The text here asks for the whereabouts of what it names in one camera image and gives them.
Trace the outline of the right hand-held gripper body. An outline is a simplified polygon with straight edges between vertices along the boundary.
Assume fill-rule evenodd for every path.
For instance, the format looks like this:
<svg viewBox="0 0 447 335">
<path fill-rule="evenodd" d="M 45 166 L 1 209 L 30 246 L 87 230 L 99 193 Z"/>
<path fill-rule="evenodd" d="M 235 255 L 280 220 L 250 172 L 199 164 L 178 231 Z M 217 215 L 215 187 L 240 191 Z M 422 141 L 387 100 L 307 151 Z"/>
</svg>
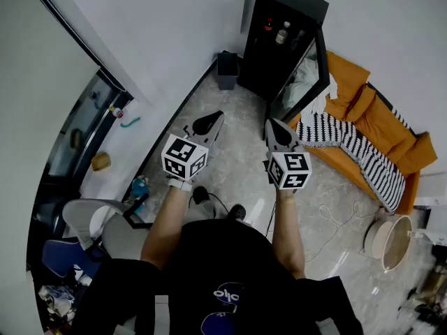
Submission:
<svg viewBox="0 0 447 335">
<path fill-rule="evenodd" d="M 312 175 L 309 152 L 301 144 L 296 143 L 283 150 L 269 148 L 267 158 L 263 163 L 268 181 L 277 190 L 302 189 Z"/>
</svg>

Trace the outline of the black waste bin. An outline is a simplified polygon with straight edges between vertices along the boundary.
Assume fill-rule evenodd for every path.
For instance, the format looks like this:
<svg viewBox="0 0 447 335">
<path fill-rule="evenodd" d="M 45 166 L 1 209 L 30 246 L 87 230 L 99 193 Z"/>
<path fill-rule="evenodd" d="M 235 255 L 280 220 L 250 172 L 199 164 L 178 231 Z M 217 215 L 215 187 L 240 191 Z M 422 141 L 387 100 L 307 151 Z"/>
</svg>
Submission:
<svg viewBox="0 0 447 335">
<path fill-rule="evenodd" d="M 220 90 L 234 90 L 239 75 L 238 55 L 221 52 L 217 54 L 217 84 Z"/>
</svg>

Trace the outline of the bottle with green cap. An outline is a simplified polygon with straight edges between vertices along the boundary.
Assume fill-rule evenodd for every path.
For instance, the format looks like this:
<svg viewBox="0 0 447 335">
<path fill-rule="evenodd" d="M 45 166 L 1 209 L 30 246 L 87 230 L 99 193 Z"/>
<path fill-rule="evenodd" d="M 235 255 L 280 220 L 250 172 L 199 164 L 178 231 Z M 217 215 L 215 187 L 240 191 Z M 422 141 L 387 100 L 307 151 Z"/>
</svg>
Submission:
<svg viewBox="0 0 447 335">
<path fill-rule="evenodd" d="M 296 51 L 296 49 L 298 48 L 301 40 L 304 38 L 305 34 L 306 34 L 306 31 L 304 29 L 301 29 L 298 32 L 297 36 L 291 42 L 291 45 L 290 45 L 290 51 L 291 52 Z"/>
</svg>

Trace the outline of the clear white-capped bottle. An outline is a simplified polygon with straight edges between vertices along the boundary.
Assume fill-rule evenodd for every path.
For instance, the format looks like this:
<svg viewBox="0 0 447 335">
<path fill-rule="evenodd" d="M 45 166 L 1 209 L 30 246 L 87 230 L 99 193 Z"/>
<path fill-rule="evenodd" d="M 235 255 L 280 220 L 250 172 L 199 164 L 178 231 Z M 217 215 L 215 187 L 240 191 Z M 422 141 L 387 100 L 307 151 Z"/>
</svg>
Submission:
<svg viewBox="0 0 447 335">
<path fill-rule="evenodd" d="M 277 45 L 283 45 L 286 42 L 288 36 L 288 29 L 290 27 L 290 22 L 284 21 L 283 27 L 278 31 L 277 36 L 275 38 L 275 43 Z"/>
</svg>

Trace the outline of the red-capped dark bottle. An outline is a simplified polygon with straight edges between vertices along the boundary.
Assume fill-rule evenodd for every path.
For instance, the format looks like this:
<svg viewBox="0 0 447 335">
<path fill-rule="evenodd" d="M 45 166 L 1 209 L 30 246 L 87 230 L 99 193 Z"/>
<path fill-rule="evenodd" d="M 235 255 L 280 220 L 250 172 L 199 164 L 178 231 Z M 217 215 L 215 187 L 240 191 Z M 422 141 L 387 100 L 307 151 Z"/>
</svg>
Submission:
<svg viewBox="0 0 447 335">
<path fill-rule="evenodd" d="M 272 17 L 268 17 L 265 21 L 265 24 L 263 25 L 263 30 L 262 30 L 262 41 L 267 44 L 271 41 L 272 37 L 273 37 L 273 18 Z"/>
</svg>

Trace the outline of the person's left forearm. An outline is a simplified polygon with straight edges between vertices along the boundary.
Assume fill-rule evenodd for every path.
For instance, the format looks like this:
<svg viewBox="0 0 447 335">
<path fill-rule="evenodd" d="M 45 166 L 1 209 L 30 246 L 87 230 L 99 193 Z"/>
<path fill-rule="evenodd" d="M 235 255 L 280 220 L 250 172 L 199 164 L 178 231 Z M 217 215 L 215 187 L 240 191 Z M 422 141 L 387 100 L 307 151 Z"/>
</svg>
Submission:
<svg viewBox="0 0 447 335">
<path fill-rule="evenodd" d="M 173 254 L 182 232 L 191 191 L 171 186 L 149 229 L 140 259 L 162 270 Z"/>
</svg>

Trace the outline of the blue plastic object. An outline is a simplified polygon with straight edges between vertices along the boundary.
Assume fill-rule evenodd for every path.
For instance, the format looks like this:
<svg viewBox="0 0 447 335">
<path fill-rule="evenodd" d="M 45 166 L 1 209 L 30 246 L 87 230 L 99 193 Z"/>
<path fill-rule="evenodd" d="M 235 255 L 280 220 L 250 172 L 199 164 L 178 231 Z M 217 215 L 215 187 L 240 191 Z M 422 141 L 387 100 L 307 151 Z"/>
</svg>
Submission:
<svg viewBox="0 0 447 335">
<path fill-rule="evenodd" d="M 136 177 L 131 184 L 131 191 L 129 200 L 132 204 L 138 201 L 141 197 L 149 195 L 148 178 L 142 175 Z"/>
</svg>

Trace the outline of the person's right black shoe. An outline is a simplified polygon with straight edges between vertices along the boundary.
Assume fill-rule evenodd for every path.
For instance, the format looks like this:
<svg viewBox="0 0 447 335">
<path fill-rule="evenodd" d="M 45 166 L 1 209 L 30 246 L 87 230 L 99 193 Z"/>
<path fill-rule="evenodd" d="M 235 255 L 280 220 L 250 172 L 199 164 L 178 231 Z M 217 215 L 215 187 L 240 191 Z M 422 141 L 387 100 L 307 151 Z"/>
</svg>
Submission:
<svg viewBox="0 0 447 335">
<path fill-rule="evenodd" d="M 246 209 L 241 204 L 235 204 L 228 212 L 227 218 L 231 220 L 243 221 L 246 216 Z"/>
</svg>

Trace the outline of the black white striped blanket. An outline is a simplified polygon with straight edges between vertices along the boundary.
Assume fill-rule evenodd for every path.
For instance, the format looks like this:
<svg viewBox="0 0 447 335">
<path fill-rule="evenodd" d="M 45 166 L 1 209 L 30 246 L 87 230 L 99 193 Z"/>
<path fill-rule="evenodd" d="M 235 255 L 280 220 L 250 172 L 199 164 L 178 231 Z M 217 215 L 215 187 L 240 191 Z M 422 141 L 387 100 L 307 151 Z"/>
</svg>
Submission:
<svg viewBox="0 0 447 335">
<path fill-rule="evenodd" d="M 299 121 L 296 132 L 308 151 L 378 200 L 388 213 L 397 211 L 406 180 L 354 123 L 340 121 L 326 112 L 316 113 L 309 125 Z"/>
</svg>

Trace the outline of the orange cushion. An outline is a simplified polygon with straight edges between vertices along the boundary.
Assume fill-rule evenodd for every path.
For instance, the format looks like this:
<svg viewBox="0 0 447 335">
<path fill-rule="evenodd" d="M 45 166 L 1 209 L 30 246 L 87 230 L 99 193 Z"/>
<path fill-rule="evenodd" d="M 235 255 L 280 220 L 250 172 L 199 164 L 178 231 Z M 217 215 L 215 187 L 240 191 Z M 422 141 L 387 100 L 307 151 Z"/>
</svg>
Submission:
<svg viewBox="0 0 447 335">
<path fill-rule="evenodd" d="M 403 157 L 416 141 L 409 129 L 397 120 L 377 95 L 365 113 L 355 122 L 355 126 L 393 162 Z"/>
<path fill-rule="evenodd" d="M 330 51 L 327 51 L 327 60 L 329 72 L 337 83 L 337 98 L 328 99 L 325 111 L 332 115 L 344 114 L 370 72 Z"/>
<path fill-rule="evenodd" d="M 358 95 L 351 101 L 347 110 L 346 121 L 357 121 L 371 105 L 375 97 L 375 90 L 365 84 L 358 92 Z"/>
<path fill-rule="evenodd" d="M 438 159 L 429 133 L 423 133 L 413 146 L 397 162 L 397 167 L 406 179 L 420 172 Z"/>
</svg>

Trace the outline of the black framed glass cabinet door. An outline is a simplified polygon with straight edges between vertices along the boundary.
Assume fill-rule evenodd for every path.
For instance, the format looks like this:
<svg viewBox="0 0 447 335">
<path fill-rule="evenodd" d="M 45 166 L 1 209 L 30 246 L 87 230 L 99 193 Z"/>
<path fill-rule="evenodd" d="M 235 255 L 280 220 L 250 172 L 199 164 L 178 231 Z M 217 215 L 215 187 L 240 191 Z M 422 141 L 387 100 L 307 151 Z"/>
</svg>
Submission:
<svg viewBox="0 0 447 335">
<path fill-rule="evenodd" d="M 286 67 L 285 76 L 280 80 L 279 90 L 268 101 L 265 119 L 275 118 L 284 123 L 291 122 L 306 108 L 330 83 L 328 60 L 326 57 L 325 41 L 322 28 L 306 32 L 298 48 L 290 52 L 291 62 Z M 295 73 L 304 58 L 317 60 L 319 79 L 315 85 L 291 109 L 286 110 L 282 105 L 285 88 L 293 81 Z"/>
</svg>

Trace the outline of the black framed glass partition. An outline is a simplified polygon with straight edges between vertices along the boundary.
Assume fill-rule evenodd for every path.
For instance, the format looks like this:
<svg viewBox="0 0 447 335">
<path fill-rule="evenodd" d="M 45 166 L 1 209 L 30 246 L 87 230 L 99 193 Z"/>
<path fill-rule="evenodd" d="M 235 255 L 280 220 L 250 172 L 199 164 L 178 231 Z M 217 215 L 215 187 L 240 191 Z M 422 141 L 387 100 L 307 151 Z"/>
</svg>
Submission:
<svg viewBox="0 0 447 335">
<path fill-rule="evenodd" d="M 122 109 L 133 98 L 99 70 L 69 112 L 46 162 L 43 174 L 74 177 L 88 167 L 113 125 L 111 107 Z"/>
</svg>

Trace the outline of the black cabinet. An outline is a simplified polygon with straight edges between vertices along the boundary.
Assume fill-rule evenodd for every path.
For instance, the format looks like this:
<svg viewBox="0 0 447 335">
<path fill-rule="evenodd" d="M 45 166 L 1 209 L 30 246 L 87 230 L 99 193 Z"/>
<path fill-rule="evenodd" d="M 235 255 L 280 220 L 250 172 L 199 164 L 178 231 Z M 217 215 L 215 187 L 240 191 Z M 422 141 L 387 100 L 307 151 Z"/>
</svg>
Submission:
<svg viewBox="0 0 447 335">
<path fill-rule="evenodd" d="M 238 84 L 270 101 L 291 62 L 292 40 L 301 29 L 322 28 L 328 6 L 324 0 L 255 0 Z M 268 17 L 273 18 L 273 37 L 265 44 L 261 34 Z M 284 21 L 291 24 L 288 36 L 277 45 L 275 38 Z"/>
</svg>

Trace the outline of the blue chair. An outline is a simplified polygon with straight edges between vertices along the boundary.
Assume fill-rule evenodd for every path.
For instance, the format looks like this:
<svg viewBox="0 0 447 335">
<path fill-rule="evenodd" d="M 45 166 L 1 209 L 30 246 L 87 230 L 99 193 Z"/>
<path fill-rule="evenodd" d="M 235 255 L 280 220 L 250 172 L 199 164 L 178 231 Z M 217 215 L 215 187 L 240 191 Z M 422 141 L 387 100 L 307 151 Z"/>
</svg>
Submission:
<svg viewBox="0 0 447 335">
<path fill-rule="evenodd" d="M 64 278 L 75 265 L 93 278 L 105 258 L 106 254 L 99 247 L 85 251 L 77 239 L 68 238 L 47 240 L 43 244 L 41 261 L 61 278 Z"/>
</svg>

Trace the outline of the pile of crumpled cloths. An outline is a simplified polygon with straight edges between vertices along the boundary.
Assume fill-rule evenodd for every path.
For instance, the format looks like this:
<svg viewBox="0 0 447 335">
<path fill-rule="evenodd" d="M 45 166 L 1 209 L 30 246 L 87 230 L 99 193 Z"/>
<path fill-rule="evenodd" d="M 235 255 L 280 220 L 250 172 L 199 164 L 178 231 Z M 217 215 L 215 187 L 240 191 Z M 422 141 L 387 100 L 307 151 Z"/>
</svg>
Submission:
<svg viewBox="0 0 447 335">
<path fill-rule="evenodd" d="M 38 296 L 46 303 L 51 322 L 70 322 L 75 316 L 75 297 L 65 286 L 43 285 Z"/>
</svg>

